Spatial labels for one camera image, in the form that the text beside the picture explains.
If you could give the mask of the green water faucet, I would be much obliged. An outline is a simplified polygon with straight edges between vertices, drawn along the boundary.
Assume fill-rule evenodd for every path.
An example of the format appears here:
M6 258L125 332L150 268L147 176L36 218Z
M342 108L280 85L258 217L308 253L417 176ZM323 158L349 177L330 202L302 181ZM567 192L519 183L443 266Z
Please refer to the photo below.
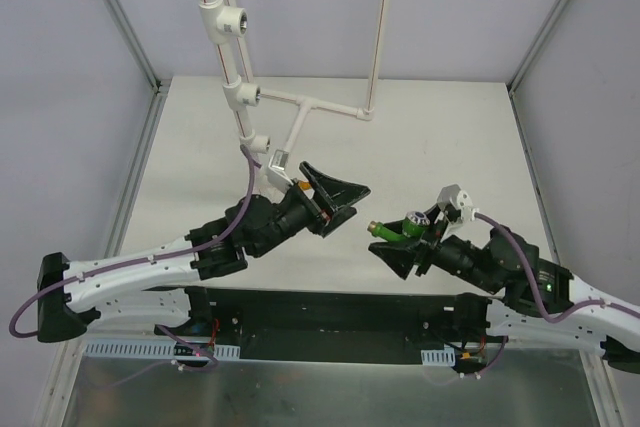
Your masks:
M386 242L401 242L405 239L420 237L430 224L424 212L408 211L398 221L388 223L371 221L367 231L373 237Z

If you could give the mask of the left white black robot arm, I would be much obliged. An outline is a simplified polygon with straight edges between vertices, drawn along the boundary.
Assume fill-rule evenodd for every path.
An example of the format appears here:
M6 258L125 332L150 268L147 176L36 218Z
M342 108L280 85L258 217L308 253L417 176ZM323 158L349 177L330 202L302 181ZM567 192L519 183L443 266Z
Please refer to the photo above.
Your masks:
M278 203L248 191L223 217L155 249L94 261L71 261L61 252L46 255L37 280L37 340L57 343L85 334L124 294L242 271L249 258L264 256L303 230L325 238L355 216L356 203L371 192L308 162L299 169L308 190L292 183Z

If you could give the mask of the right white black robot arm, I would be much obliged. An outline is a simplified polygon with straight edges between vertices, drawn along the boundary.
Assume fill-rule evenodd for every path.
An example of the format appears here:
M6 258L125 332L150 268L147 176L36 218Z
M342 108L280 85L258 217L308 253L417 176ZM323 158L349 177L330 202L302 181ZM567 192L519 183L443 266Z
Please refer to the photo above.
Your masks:
M435 205L401 220L372 221L369 251L398 277L436 267L490 294L480 311L450 316L452 334L473 341L524 338L591 352L611 368L639 371L639 308L541 257L537 246L475 208Z

